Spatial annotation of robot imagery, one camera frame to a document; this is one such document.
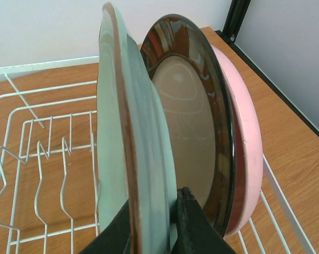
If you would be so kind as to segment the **pink plate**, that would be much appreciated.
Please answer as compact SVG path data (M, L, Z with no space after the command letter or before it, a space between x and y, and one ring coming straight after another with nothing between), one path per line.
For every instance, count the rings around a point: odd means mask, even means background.
M248 222L257 205L263 177L260 126L250 93L231 60L212 47L230 93L235 126L236 172L233 205L224 236L230 237Z

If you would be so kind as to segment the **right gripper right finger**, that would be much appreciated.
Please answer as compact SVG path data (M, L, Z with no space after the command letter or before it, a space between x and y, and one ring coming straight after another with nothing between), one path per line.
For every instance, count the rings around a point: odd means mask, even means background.
M209 224L195 196L187 187L177 190L177 241L172 253L235 253Z

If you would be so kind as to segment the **white wire dish rack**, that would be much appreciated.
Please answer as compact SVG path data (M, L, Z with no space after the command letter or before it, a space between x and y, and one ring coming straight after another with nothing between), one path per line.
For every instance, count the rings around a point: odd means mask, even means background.
M99 235L96 57L0 67L0 253Z

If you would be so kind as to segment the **green flower plate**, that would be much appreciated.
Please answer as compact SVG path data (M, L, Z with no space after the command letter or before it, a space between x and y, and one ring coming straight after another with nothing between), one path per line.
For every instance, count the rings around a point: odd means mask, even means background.
M111 3L102 9L96 94L100 229L128 203L132 253L169 253L177 185L167 122L138 45Z

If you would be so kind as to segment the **right black frame post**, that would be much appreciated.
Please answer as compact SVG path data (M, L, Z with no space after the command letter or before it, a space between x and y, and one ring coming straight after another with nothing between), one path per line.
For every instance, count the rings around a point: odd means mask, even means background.
M219 35L319 136L319 1L232 1Z

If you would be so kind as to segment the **black striped round plate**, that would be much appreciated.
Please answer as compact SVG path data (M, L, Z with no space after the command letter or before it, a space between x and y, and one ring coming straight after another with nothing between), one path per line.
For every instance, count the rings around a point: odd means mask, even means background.
M234 196L235 129L217 57L201 29L179 14L158 19L140 51L165 112L177 187L188 187L225 235Z

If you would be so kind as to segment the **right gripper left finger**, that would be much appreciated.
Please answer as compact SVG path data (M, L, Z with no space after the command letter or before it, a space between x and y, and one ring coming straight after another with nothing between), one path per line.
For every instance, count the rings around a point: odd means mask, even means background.
M80 254L130 254L131 229L129 201L127 200L107 228Z

